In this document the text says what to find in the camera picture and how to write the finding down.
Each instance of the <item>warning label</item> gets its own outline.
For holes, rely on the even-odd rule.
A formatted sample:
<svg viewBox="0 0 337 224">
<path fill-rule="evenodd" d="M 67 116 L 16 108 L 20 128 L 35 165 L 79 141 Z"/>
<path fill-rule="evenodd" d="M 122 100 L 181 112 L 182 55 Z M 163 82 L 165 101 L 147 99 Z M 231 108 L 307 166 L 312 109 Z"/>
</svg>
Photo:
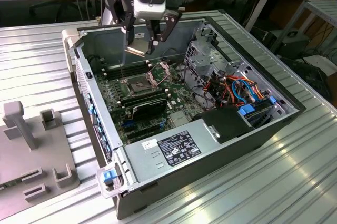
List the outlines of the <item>warning label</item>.
<svg viewBox="0 0 337 224">
<path fill-rule="evenodd" d="M 157 143 L 170 166 L 176 166 L 201 154 L 188 131 L 178 133 Z"/>
</svg>

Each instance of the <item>white sticker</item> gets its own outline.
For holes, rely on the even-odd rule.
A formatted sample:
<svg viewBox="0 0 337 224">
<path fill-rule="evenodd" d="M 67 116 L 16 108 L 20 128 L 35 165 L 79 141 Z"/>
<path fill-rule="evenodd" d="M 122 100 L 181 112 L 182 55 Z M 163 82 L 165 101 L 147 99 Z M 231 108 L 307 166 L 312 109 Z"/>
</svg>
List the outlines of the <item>white sticker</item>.
<svg viewBox="0 0 337 224">
<path fill-rule="evenodd" d="M 198 151 L 198 148 L 191 149 L 191 153 L 194 153 L 195 151 Z"/>
<path fill-rule="evenodd" d="M 135 38 L 144 38 L 145 33 L 135 33 Z"/>
<path fill-rule="evenodd" d="M 142 146 L 143 146 L 144 150 L 147 150 L 147 149 L 153 148 L 155 146 L 158 146 L 157 139 L 152 139 L 152 140 L 149 140 L 149 141 L 142 142 Z"/>
</svg>

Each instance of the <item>open computer chassis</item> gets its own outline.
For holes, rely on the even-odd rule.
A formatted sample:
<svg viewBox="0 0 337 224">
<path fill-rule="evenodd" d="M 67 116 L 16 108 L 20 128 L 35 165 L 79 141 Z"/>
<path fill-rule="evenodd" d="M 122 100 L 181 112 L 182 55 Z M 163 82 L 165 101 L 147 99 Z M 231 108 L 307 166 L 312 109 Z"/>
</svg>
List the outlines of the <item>open computer chassis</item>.
<svg viewBox="0 0 337 224">
<path fill-rule="evenodd" d="M 257 149 L 305 110 L 209 17 L 182 19 L 147 58 L 122 50 L 119 27 L 77 31 L 76 80 L 106 164 L 96 177 L 119 219 Z M 144 25 L 135 37 L 148 38 Z"/>
</svg>

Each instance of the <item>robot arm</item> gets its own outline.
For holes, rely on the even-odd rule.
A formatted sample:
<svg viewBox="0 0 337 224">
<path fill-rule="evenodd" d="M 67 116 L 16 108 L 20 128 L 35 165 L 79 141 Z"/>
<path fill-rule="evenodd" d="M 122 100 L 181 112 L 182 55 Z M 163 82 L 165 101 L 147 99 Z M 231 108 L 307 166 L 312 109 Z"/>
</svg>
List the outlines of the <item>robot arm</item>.
<svg viewBox="0 0 337 224">
<path fill-rule="evenodd" d="M 107 0 L 113 21 L 120 24 L 125 33 L 125 46 L 134 41 L 134 22 L 136 18 L 146 21 L 150 34 L 147 53 L 151 54 L 159 41 L 165 42 L 181 17 L 183 0 Z M 160 29 L 164 17 L 166 28 Z"/>
</svg>

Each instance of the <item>gray metal shelf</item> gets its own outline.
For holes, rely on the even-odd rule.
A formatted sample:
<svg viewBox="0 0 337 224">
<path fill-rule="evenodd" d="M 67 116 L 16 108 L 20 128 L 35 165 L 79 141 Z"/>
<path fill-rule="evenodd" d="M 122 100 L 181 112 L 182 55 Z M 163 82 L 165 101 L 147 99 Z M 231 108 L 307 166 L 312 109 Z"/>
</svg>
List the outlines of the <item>gray metal shelf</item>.
<svg viewBox="0 0 337 224">
<path fill-rule="evenodd" d="M 78 188 L 2 223 L 336 222 L 337 110 L 228 15 L 184 16 L 204 15 L 233 35 L 307 110 L 261 148 L 118 221 L 112 200 L 100 195 L 94 178 L 97 161 L 61 45 L 62 29 L 95 23 L 0 29 L 0 103 L 23 99 L 27 116 L 41 107 L 61 111 L 81 180 Z M 219 46 L 237 58 L 225 43 Z"/>
<path fill-rule="evenodd" d="M 310 22 L 313 20 L 315 16 L 318 16 L 331 24 L 334 27 L 337 27 L 337 0 L 304 0 L 300 7 L 297 9 L 295 14 L 292 16 L 290 21 L 287 23 L 286 27 L 283 29 L 280 36 L 277 38 L 273 46 L 271 47 L 271 51 L 275 52 L 277 48 L 282 43 L 285 36 L 289 33 L 290 29 L 293 27 L 293 25 L 296 23 L 296 21 L 299 19 L 299 17 L 302 15 L 305 9 L 310 10 L 311 15 L 305 20 L 303 25 L 301 26 L 300 30 L 305 31 L 307 26 L 310 24 Z M 335 44 L 337 42 L 337 37 L 334 38 L 327 46 L 326 50 L 331 47 L 331 45 Z"/>
</svg>

